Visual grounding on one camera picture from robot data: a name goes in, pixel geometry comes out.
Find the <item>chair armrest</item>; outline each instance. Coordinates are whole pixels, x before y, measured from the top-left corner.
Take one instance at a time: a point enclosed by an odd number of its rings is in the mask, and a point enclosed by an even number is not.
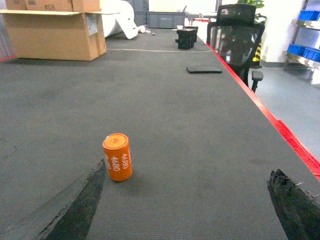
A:
[[[264,78],[264,74],[261,71],[252,71],[252,80],[261,81]]]
[[[207,43],[207,44],[210,44],[211,29],[212,29],[213,27],[216,27],[216,26],[217,26],[217,24],[216,24],[215,21],[208,23],[208,25],[207,25],[207,27],[206,27],[206,43]]]

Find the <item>cardboard box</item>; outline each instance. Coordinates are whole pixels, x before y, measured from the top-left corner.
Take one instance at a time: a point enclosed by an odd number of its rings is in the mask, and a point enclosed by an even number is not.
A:
[[[8,10],[27,10],[25,0],[5,0]]]
[[[25,0],[25,4],[30,11],[73,11],[72,0]]]
[[[18,58],[91,61],[107,52],[101,14],[0,10]]]
[[[103,5],[100,0],[72,0],[74,12],[98,12],[101,11]]]
[[[98,12],[101,10],[100,0],[25,0],[25,3],[26,8],[30,11],[85,13]]]

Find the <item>smartphone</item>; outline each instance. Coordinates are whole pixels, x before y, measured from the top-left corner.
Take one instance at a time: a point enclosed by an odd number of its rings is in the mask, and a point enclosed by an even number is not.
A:
[[[222,70],[217,66],[187,66],[190,74],[220,74]]]

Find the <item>orange can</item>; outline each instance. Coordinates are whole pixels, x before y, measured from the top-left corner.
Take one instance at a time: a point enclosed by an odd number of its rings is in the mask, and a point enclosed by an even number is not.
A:
[[[110,178],[116,182],[130,178],[132,165],[129,138],[122,133],[113,133],[106,137],[102,146]]]

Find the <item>green plant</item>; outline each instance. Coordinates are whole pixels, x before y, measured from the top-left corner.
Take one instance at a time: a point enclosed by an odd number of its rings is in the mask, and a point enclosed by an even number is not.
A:
[[[254,5],[257,9],[263,8],[265,5],[263,4],[264,0],[238,0],[238,4],[251,4]],[[257,13],[255,15],[255,21],[264,24],[267,20],[266,16]]]
[[[263,4],[263,0],[238,0],[238,4],[251,4],[255,5],[257,9],[263,8],[265,5]]]

